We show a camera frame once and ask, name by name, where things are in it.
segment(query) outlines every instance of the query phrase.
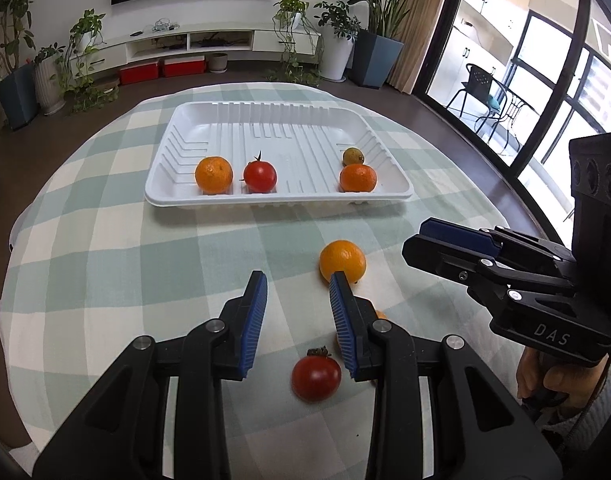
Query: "sleeve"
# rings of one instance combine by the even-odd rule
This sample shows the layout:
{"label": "sleeve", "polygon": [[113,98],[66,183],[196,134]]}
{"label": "sleeve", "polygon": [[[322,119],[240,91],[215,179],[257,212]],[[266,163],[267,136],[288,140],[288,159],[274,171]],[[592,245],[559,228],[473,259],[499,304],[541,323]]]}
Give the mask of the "sleeve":
{"label": "sleeve", "polygon": [[585,451],[588,449],[611,415],[611,367],[605,378],[601,393],[592,403],[588,413],[576,430],[570,434],[580,415],[578,414],[557,424],[546,424],[542,429],[560,434],[570,451]]}

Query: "tomato stem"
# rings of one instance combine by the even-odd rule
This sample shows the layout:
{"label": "tomato stem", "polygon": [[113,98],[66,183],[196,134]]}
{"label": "tomato stem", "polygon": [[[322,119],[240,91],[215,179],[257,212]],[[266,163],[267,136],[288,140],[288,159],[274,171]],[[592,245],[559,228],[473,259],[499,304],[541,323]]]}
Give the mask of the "tomato stem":
{"label": "tomato stem", "polygon": [[327,348],[322,347],[322,348],[310,348],[307,351],[308,355],[320,355],[321,357],[329,357],[330,352],[328,351]]}

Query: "person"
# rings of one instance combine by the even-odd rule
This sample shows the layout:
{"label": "person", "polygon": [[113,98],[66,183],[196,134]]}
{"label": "person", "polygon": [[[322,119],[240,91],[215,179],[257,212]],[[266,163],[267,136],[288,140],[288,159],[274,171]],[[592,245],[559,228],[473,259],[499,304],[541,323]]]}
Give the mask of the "person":
{"label": "person", "polygon": [[[569,456],[588,449],[611,415],[611,365],[605,375],[604,384],[599,384],[607,359],[606,355],[594,368],[564,364],[550,368],[543,374],[539,364],[539,352],[525,347],[519,361],[519,399],[530,397],[542,385],[555,392],[569,394],[563,404],[539,419],[539,422],[546,419],[541,427],[542,431],[545,430],[544,434],[551,432],[560,436],[558,444],[565,446]],[[588,406],[597,385],[600,390]]]}

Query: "tray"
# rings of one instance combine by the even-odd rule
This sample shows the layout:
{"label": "tray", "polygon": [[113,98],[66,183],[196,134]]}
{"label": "tray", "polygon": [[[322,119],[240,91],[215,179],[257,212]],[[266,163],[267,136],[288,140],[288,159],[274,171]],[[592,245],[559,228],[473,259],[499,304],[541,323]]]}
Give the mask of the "tray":
{"label": "tray", "polygon": [[[377,172],[370,193],[339,187],[343,152],[359,148]],[[261,152],[278,175],[270,193],[252,193],[242,179]],[[226,194],[208,195],[194,169],[206,156],[230,162],[234,181]],[[145,183],[155,206],[372,202],[405,200],[413,188],[405,172],[361,116],[346,108],[260,102],[185,103],[176,108]]]}

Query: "tv stand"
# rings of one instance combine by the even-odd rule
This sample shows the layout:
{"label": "tv stand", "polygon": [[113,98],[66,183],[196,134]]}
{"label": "tv stand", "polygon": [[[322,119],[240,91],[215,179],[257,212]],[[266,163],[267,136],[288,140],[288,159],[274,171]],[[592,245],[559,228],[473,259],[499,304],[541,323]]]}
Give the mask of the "tv stand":
{"label": "tv stand", "polygon": [[[293,31],[293,40],[297,54],[313,56],[319,34],[297,28]],[[86,58],[95,72],[101,72],[130,63],[183,54],[247,51],[259,53],[257,59],[268,59],[267,54],[261,53],[281,53],[285,50],[285,43],[274,31],[273,22],[224,22],[185,25],[175,30],[144,32],[139,36],[104,38],[104,43],[96,47],[98,51],[88,54]],[[77,59],[72,60],[74,73]],[[255,59],[255,55],[252,54],[249,59]]]}

